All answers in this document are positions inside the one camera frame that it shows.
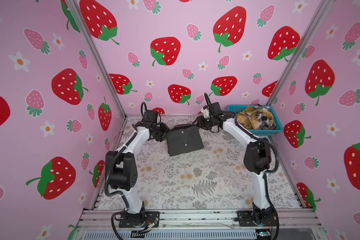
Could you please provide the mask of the teal plastic basket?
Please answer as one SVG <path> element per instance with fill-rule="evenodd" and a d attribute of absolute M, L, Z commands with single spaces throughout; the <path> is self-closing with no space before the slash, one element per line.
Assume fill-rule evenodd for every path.
<path fill-rule="evenodd" d="M 256 136 L 272 136 L 283 130 L 274 109 L 262 105 L 228 105 L 228 111 L 237 113 L 238 122 Z"/>

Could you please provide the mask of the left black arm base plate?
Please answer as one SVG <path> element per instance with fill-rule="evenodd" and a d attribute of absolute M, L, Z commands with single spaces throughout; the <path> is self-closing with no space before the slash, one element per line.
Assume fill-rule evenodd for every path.
<path fill-rule="evenodd" d="M 158 227 L 160 212 L 144 212 L 140 214 L 122 213 L 119 221 L 119 228 L 147 228 Z"/>

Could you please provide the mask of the yellow plaid shirt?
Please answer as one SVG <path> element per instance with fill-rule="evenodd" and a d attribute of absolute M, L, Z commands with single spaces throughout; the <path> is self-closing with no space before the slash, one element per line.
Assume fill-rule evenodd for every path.
<path fill-rule="evenodd" d="M 276 121 L 269 107 L 247 106 L 238 113 L 237 121 L 248 130 L 274 130 Z"/>

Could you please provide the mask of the aluminium frame rail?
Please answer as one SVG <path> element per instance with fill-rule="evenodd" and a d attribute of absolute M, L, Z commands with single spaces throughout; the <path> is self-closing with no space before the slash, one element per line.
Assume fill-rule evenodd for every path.
<path fill-rule="evenodd" d="M 74 240 L 328 240 L 310 209 L 278 209 L 278 220 L 262 226 L 250 210 L 159 210 L 155 226 L 119 228 L 114 211 L 83 211 Z"/>

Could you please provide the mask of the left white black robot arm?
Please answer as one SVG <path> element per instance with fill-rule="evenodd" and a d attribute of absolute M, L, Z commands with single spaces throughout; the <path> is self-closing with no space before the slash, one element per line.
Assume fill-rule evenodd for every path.
<path fill-rule="evenodd" d="M 144 202 L 134 188 L 138 180 L 135 155 L 149 140 L 161 142 L 169 132 L 161 122 L 161 116 L 153 110 L 146 110 L 142 119 L 133 125 L 133 133 L 116 151 L 106 154 L 104 194 L 107 197 L 120 195 L 126 205 L 126 213 L 135 218 L 144 218 Z"/>

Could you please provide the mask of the dark grey pinstripe shirt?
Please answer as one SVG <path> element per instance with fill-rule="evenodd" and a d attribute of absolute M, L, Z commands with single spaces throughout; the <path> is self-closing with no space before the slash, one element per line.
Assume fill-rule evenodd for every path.
<path fill-rule="evenodd" d="M 202 150 L 204 144 L 199 130 L 199 127 L 192 124 L 173 127 L 166 135 L 170 157 Z"/>

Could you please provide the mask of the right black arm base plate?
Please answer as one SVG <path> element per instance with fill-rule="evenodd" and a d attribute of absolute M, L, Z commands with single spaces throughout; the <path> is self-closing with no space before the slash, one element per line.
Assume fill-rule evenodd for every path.
<path fill-rule="evenodd" d="M 278 220 L 273 211 L 237 211 L 236 220 L 241 227 L 277 227 Z"/>

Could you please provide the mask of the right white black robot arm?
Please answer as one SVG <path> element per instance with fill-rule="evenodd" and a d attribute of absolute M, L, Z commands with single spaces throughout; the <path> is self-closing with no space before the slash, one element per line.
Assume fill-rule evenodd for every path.
<path fill-rule="evenodd" d="M 276 210 L 270 200 L 267 174 L 275 172 L 278 166 L 275 166 L 272 171 L 269 170 L 272 162 L 271 143 L 249 132 L 239 123 L 236 113 L 223 112 L 218 103 L 207 102 L 202 113 L 203 116 L 194 121 L 199 128 L 204 130 L 211 130 L 213 127 L 222 129 L 246 147 L 244 165 L 251 172 L 254 189 L 253 221 L 260 225 L 266 219 L 273 218 Z"/>

